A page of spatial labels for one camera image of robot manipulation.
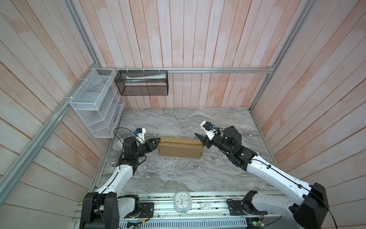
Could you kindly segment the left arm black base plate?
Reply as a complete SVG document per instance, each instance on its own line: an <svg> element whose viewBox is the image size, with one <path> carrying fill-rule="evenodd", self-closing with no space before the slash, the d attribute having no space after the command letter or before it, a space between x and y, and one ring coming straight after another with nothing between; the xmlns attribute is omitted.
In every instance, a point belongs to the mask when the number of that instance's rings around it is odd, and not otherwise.
<svg viewBox="0 0 366 229"><path fill-rule="evenodd" d="M139 205L138 211L133 211L132 213L125 216L125 219L134 218L153 218L154 214L154 203L153 202L142 202Z"/></svg>

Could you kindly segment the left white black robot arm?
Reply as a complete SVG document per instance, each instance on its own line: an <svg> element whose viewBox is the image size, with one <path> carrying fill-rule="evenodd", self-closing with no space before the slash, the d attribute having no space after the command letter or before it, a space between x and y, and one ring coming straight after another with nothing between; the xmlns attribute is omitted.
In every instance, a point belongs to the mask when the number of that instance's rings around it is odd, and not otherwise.
<svg viewBox="0 0 366 229"><path fill-rule="evenodd" d="M141 143L133 136L122 141L122 154L111 177L96 192L84 197L80 229L118 229L121 219L141 215L138 195L119 194L141 164L139 159L156 150L160 141L158 137Z"/></svg>

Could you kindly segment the brown cardboard box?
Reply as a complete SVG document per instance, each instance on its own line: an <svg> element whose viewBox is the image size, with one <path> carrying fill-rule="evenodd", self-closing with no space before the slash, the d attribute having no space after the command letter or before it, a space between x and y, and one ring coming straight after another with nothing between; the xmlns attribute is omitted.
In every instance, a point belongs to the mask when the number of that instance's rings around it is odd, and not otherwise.
<svg viewBox="0 0 366 229"><path fill-rule="evenodd" d="M200 159L203 153L203 145L201 141L194 139L161 137L158 151L161 156Z"/></svg>

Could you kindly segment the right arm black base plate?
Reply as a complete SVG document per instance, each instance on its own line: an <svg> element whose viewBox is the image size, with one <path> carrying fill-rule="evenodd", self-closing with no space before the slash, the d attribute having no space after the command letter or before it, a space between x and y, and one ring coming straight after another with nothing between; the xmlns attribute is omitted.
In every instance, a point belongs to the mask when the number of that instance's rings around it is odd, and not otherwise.
<svg viewBox="0 0 366 229"><path fill-rule="evenodd" d="M258 211L251 203L244 202L242 200L227 199L226 204L231 216L242 216L242 215L267 215L267 211Z"/></svg>

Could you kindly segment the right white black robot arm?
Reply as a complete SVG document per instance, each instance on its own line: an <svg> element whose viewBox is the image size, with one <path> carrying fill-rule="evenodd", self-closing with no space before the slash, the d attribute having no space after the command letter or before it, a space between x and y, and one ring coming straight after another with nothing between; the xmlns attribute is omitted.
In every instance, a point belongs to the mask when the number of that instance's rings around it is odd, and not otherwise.
<svg viewBox="0 0 366 229"><path fill-rule="evenodd" d="M242 136L234 126L225 129L203 121L205 135L196 134L203 147L218 148L236 167L254 174L283 192L286 197L275 197L249 191L237 211L259 215L267 211L283 217L292 217L303 229L320 229L330 213L326 189L297 179L263 159L257 152L242 145Z"/></svg>

